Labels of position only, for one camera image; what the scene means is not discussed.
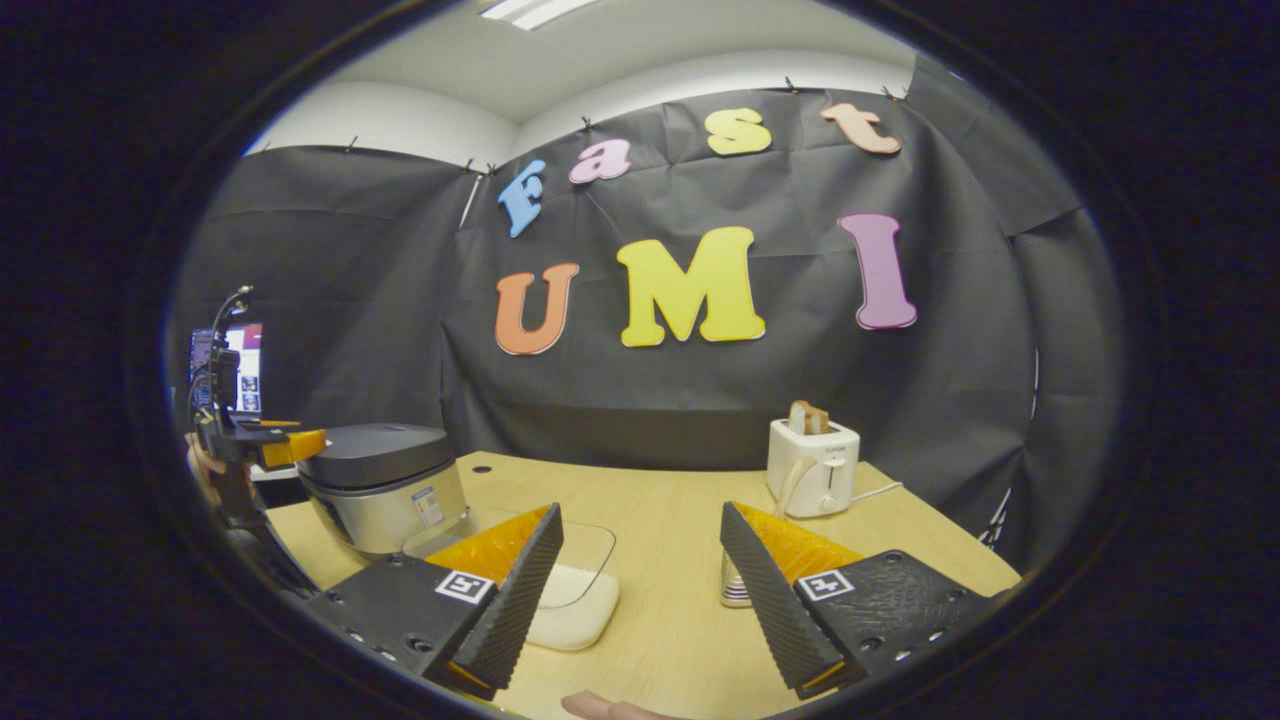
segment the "wooden table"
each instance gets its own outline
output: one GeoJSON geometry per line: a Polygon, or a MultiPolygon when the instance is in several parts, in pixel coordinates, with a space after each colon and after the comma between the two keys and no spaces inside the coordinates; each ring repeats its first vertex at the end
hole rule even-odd
{"type": "MultiPolygon", "coordinates": [[[[511,688],[494,702],[538,720],[570,717],[561,697],[590,689],[681,717],[762,717],[795,707],[750,609],[719,603],[721,506],[772,510],[764,471],[681,473],[562,465],[476,452],[458,460],[472,506],[525,511],[559,502],[566,521],[617,534],[604,571],[621,587],[604,634],[579,652],[526,644],[511,688]],[[488,465],[489,473],[472,469],[488,465]]],[[[891,484],[860,462],[858,493],[891,484]]],[[[321,587],[367,562],[330,537],[310,503],[270,511],[298,562],[321,587]]],[[[847,512],[800,520],[864,556],[902,550],[980,594],[1018,583],[995,552],[899,487],[847,512]]]]}

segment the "ceiling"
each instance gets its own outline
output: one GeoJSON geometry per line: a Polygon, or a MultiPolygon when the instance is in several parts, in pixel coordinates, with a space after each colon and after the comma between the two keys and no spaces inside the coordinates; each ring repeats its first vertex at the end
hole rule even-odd
{"type": "Polygon", "coordinates": [[[461,0],[329,78],[448,95],[524,124],[562,100],[681,60],[742,50],[838,53],[911,67],[901,42],[814,0],[600,0],[534,31],[461,0]]]}

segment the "rice cooker lid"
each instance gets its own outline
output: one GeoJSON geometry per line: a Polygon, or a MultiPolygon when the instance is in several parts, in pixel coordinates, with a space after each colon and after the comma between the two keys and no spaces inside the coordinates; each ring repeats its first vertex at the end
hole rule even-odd
{"type": "Polygon", "coordinates": [[[371,423],[325,430],[329,447],[298,462],[298,473],[317,486],[361,489],[426,473],[453,460],[442,429],[371,423]]]}

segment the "computer monitor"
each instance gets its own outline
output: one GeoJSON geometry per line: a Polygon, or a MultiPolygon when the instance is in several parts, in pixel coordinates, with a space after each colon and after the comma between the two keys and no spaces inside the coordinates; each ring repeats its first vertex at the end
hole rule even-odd
{"type": "MultiPolygon", "coordinates": [[[[191,333],[191,369],[188,382],[195,382],[196,372],[209,361],[209,350],[212,340],[214,331],[211,329],[200,329],[191,333]]],[[[239,372],[236,374],[236,407],[232,410],[237,415],[257,418],[262,413],[262,380],[259,373],[262,351],[262,323],[232,325],[228,328],[227,347],[241,355],[239,372]]],[[[209,383],[198,383],[192,395],[193,402],[207,405],[209,383]]]]}

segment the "white wall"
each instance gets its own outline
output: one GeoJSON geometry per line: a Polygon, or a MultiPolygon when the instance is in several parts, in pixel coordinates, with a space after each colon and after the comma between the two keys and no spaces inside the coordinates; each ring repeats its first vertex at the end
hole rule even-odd
{"type": "Polygon", "coordinates": [[[911,82],[911,68],[863,58],[801,50],[760,50],[698,58],[625,77],[557,102],[524,127],[452,97],[381,82],[332,82],[302,96],[255,142],[375,147],[444,160],[456,165],[475,158],[500,165],[511,158],[582,126],[640,108],[755,87],[783,87],[790,77],[797,87],[829,87],[895,94],[911,82]]]}
{"type": "Polygon", "coordinates": [[[803,50],[759,50],[696,58],[625,77],[557,104],[524,124],[511,147],[511,156],[582,127],[581,117],[591,122],[648,108],[658,102],[694,97],[727,90],[786,87],[790,77],[796,87],[827,87],[895,95],[911,83],[910,67],[897,67],[863,58],[803,50]]]}
{"type": "Polygon", "coordinates": [[[351,145],[474,168],[511,156],[516,124],[466,102],[402,85],[333,82],[303,95],[250,146],[351,145]]]}

